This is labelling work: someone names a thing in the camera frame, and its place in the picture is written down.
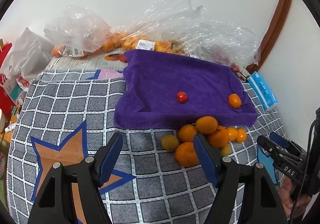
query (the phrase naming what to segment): brown wooden trim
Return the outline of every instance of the brown wooden trim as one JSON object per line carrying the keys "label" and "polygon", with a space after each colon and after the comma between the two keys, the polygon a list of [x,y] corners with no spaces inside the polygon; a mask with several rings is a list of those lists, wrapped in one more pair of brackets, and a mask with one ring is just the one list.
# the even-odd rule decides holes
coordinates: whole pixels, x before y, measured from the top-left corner
{"label": "brown wooden trim", "polygon": [[268,31],[264,35],[259,47],[260,49],[259,65],[251,64],[247,66],[246,69],[249,73],[258,71],[260,67],[263,65],[263,62],[268,57],[270,51],[272,50],[274,44],[276,43],[279,37],[279,34],[288,16],[288,12],[291,6],[291,1],[292,0],[279,0],[275,13],[273,14],[273,18],[270,22]]}

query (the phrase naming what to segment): human hand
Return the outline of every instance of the human hand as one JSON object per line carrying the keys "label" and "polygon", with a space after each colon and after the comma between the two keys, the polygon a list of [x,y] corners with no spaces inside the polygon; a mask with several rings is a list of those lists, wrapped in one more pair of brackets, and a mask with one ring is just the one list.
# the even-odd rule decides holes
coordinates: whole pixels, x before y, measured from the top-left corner
{"label": "human hand", "polygon": [[[291,210],[294,204],[294,202],[290,198],[291,189],[292,189],[291,180],[285,176],[282,187],[279,189],[279,196],[281,198],[281,202],[282,202],[285,214],[287,216],[290,216]],[[310,201],[311,201],[311,198],[307,194],[300,195],[293,217],[295,218],[303,214]]]}

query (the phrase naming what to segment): red bag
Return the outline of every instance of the red bag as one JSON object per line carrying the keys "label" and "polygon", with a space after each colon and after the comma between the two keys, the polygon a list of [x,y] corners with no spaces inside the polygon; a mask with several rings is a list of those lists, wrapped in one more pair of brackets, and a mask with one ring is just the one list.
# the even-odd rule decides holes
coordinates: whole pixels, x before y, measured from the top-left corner
{"label": "red bag", "polygon": [[[12,44],[10,43],[5,45],[2,48],[2,52],[0,52],[0,67],[11,47],[12,47]],[[6,76],[4,74],[0,74],[0,85],[3,85],[6,80],[7,80]],[[13,103],[11,98],[6,94],[4,89],[0,86],[0,109],[2,110],[3,114],[6,117],[11,116],[12,107],[14,105],[15,104]]]}

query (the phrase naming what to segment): barcode label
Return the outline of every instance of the barcode label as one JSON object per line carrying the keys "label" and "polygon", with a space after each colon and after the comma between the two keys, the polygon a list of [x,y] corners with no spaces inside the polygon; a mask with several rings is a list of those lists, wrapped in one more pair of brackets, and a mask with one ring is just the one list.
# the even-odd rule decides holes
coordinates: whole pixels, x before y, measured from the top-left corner
{"label": "barcode label", "polygon": [[140,39],[137,44],[137,49],[154,51],[155,44],[155,42]]}
{"label": "barcode label", "polygon": [[76,48],[71,48],[71,54],[73,57],[77,57],[77,56],[84,56],[83,50],[80,49],[76,49]]}

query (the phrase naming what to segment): purple cloth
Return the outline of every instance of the purple cloth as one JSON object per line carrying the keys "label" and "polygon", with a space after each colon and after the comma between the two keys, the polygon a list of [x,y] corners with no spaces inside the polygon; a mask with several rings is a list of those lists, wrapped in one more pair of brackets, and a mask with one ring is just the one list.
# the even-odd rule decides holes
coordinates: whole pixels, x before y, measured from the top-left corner
{"label": "purple cloth", "polygon": [[[116,105],[115,123],[123,129],[179,129],[203,116],[213,116],[222,126],[252,126],[255,107],[237,76],[226,66],[200,59],[155,51],[125,53],[123,74],[128,91]],[[188,101],[178,103],[183,91]],[[236,93],[239,109],[228,104]]]}

